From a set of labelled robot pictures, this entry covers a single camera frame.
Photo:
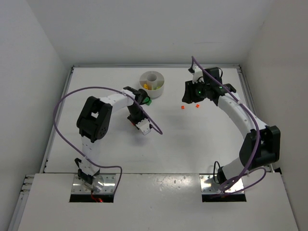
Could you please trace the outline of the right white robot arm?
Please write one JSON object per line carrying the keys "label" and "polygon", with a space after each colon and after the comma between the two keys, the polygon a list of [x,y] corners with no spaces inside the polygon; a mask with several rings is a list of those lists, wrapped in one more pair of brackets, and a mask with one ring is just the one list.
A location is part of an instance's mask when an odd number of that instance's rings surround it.
{"label": "right white robot arm", "polygon": [[192,66],[189,72],[192,80],[185,82],[182,102],[191,104],[209,99],[228,115],[244,139],[238,158],[219,167],[216,175],[219,185],[227,188],[249,171],[277,162],[280,158],[279,128],[267,125],[240,101],[236,89],[222,82],[220,68],[202,70]]}

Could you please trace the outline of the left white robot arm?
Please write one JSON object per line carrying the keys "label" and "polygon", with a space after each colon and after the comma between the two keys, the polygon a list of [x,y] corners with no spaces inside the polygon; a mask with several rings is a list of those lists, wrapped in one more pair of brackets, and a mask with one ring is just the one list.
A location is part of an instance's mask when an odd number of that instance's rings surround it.
{"label": "left white robot arm", "polygon": [[140,108],[140,105],[150,99],[146,91],[125,87],[120,93],[107,97],[88,97],[77,119],[77,128],[81,135],[82,152],[86,160],[78,158],[75,163],[78,166],[78,176],[86,185],[94,188],[98,185],[100,168],[93,162],[100,153],[100,140],[107,134],[112,113],[128,108],[128,120],[146,135],[151,131],[149,117]]}

